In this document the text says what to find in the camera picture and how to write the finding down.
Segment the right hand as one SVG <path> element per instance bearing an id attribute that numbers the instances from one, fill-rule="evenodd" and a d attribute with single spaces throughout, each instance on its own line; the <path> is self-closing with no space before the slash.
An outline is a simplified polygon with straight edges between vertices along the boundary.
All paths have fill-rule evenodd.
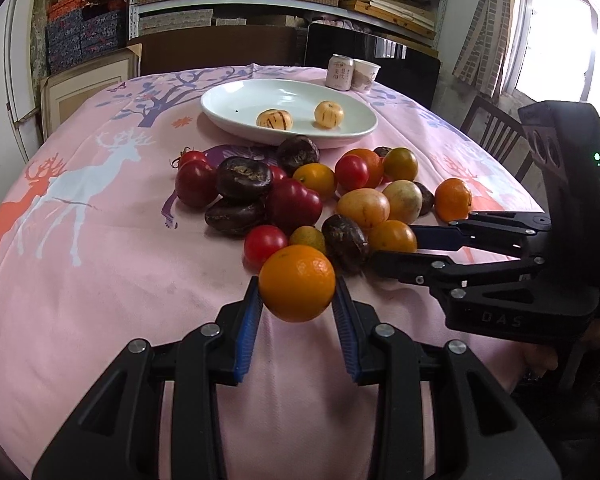
<path id="1" fill-rule="evenodd" d="M 588 330 L 581 339 L 581 344 L 585 347 L 600 347 L 600 320 L 596 320 L 588 326 Z M 558 367 L 556 350 L 538 344 L 521 344 L 520 348 L 524 362 L 535 376 L 542 377 L 546 372 L 556 370 Z"/>

